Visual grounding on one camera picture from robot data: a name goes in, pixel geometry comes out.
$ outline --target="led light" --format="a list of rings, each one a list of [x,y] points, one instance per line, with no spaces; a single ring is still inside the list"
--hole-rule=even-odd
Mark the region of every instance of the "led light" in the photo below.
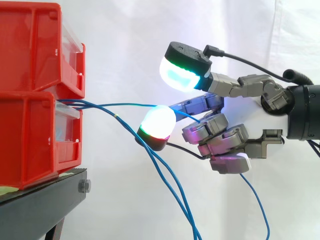
[[[144,117],[140,128],[156,139],[167,139],[176,125],[176,114],[168,106],[153,107]]]
[[[170,87],[189,92],[198,84],[200,76],[169,62],[165,57],[160,64],[160,75]]]

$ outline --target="wire bundle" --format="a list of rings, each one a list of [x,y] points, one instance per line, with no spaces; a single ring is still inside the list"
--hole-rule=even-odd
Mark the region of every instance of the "wire bundle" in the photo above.
[[[140,136],[125,122],[123,121],[117,114],[114,114],[112,111],[104,108],[104,107],[110,107],[110,106],[140,106],[140,107],[155,107],[156,105],[151,105],[151,104],[139,104],[139,103],[110,103],[110,104],[102,104],[102,105],[96,105],[93,104],[91,102],[85,101],[85,100],[79,100],[79,99],[61,99],[59,100],[60,102],[63,102],[65,104],[67,104],[68,106],[73,106],[73,107],[77,107],[78,110],[84,110],[84,109],[89,109],[89,108],[96,108],[96,109],[100,109],[104,112],[106,112],[107,114],[113,116],[128,132],[130,132],[136,139],[138,139],[138,141],[141,143],[141,145],[145,148],[146,152],[148,153],[148,155],[150,156],[156,171],[158,172],[160,178],[162,179],[162,181],[164,182],[164,184],[168,187],[168,189],[170,190],[170,192],[172,193],[172,195],[174,196],[175,200],[177,201],[177,203],[179,204],[180,208],[182,209],[185,217],[187,218],[187,220],[189,221],[191,227],[192,227],[192,233],[193,233],[193,239],[194,240],[202,240],[202,237],[196,227],[195,224],[195,220],[193,218],[192,212],[190,210],[185,192],[177,178],[177,176],[175,175],[175,173],[173,172],[173,170],[170,168],[170,166],[157,154],[155,153],[141,138]],[[182,114],[188,118],[193,119],[196,122],[200,122],[198,119],[184,113],[181,111],[177,111],[174,110],[176,113],[178,114]],[[173,144],[173,143],[168,143],[167,145],[175,147],[177,149],[183,150],[191,155],[193,155],[194,157],[197,157],[199,159],[204,160],[205,157],[199,156],[196,153],[181,147],[179,145]],[[165,168],[170,172],[171,176],[173,177],[175,183],[178,186],[178,189],[180,191],[183,203],[181,202],[180,198],[178,197],[177,193],[175,192],[175,190],[172,188],[172,186],[168,183],[167,179],[165,178],[165,176],[163,175],[163,173],[161,172],[158,163],[156,162],[155,157],[160,161],[161,164],[163,164],[165,166]],[[267,228],[267,237],[266,240],[269,239],[270,237],[270,228],[269,228],[269,224],[268,224],[268,220],[264,211],[264,208],[261,204],[261,201],[258,197],[257,192],[255,191],[254,187],[250,184],[250,182],[245,178],[245,176],[243,174],[240,174],[241,177],[244,179],[244,181],[249,185],[249,187],[252,189],[258,203],[260,206],[260,209],[262,211],[262,215],[266,224],[266,228]]]

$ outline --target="robotic hand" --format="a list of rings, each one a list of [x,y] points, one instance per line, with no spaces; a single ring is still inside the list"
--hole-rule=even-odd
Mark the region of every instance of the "robotic hand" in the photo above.
[[[262,70],[237,80],[211,72],[211,56],[229,57]],[[208,112],[200,122],[182,129],[184,140],[198,145],[220,174],[239,174],[249,159],[265,159],[268,144],[320,139],[320,85],[288,69],[280,77],[254,63],[207,45],[204,51],[171,42],[160,65],[162,79],[171,87],[207,92],[170,106],[188,115]],[[272,77],[297,84],[283,88]],[[176,121],[184,118],[176,115]]]

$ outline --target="black connector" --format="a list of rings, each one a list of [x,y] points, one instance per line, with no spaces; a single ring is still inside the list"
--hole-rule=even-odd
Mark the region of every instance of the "black connector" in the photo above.
[[[301,72],[287,69],[283,72],[282,76],[285,79],[290,80],[292,83],[297,85],[313,85],[314,83],[308,78],[306,75],[302,74]]]
[[[217,47],[207,45],[207,46],[205,46],[205,48],[203,50],[203,54],[205,56],[207,56],[208,58],[210,58],[211,56],[224,57],[225,56],[225,51],[220,50]]]

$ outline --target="black cable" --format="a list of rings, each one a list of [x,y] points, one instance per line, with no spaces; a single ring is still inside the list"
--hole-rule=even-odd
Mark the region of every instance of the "black cable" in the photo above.
[[[168,146],[170,146],[170,147],[174,147],[174,148],[176,148],[176,149],[180,149],[180,150],[182,150],[182,151],[185,151],[186,153],[191,154],[192,156],[194,156],[194,157],[196,157],[196,158],[198,158],[198,159],[201,159],[201,160],[205,160],[205,159],[208,159],[208,158],[209,158],[209,157],[207,157],[207,156],[200,156],[200,155],[196,154],[195,152],[190,151],[189,149],[184,148],[183,146],[179,146],[179,145],[174,144],[174,143],[171,143],[171,142],[167,142],[166,144],[167,144]]]
[[[313,151],[318,155],[318,157],[320,158],[320,152],[316,149],[316,147],[312,144],[312,143],[310,143],[309,141],[308,141],[308,144],[310,145],[310,147],[313,149]]]
[[[246,59],[243,59],[239,56],[235,56],[235,55],[226,53],[225,51],[220,50],[219,48],[214,47],[214,46],[210,46],[210,45],[205,46],[205,48],[203,50],[203,54],[205,56],[207,56],[208,58],[210,58],[211,56],[215,56],[215,57],[227,57],[230,59],[237,60],[237,61],[242,62],[244,64],[248,64],[251,67],[259,69],[260,71],[262,71],[266,74],[269,74],[270,76],[272,76],[276,79],[279,79],[281,81],[284,81],[286,83],[292,83],[292,84],[297,84],[297,85],[313,85],[314,84],[310,78],[308,78],[306,75],[304,75],[298,71],[295,71],[292,69],[287,69],[286,71],[284,71],[282,76],[279,76],[279,75],[269,71],[268,69],[265,69],[262,66],[259,66],[255,63],[248,61]]]
[[[318,149],[320,149],[320,144],[318,144],[318,143],[316,143],[316,142],[314,142],[314,141],[312,141],[312,140],[307,140],[307,142],[308,142],[309,144],[312,144],[313,146],[316,146]]]
[[[279,75],[269,71],[268,69],[265,69],[262,66],[259,66],[259,65],[255,64],[255,63],[253,63],[251,61],[248,61],[246,59],[243,59],[241,57],[238,57],[238,56],[235,56],[235,55],[232,55],[232,54],[229,54],[229,53],[224,53],[224,56],[227,57],[227,58],[230,58],[230,59],[237,60],[237,61],[242,62],[244,64],[248,64],[248,65],[250,65],[250,66],[252,66],[252,67],[254,67],[256,69],[259,69],[260,71],[262,71],[262,72],[264,72],[266,74],[269,74],[270,76],[272,76],[272,77],[274,77],[276,79],[279,79],[281,81],[284,81],[286,83],[293,83],[291,80],[286,79],[286,78],[284,78],[282,76],[279,76]]]

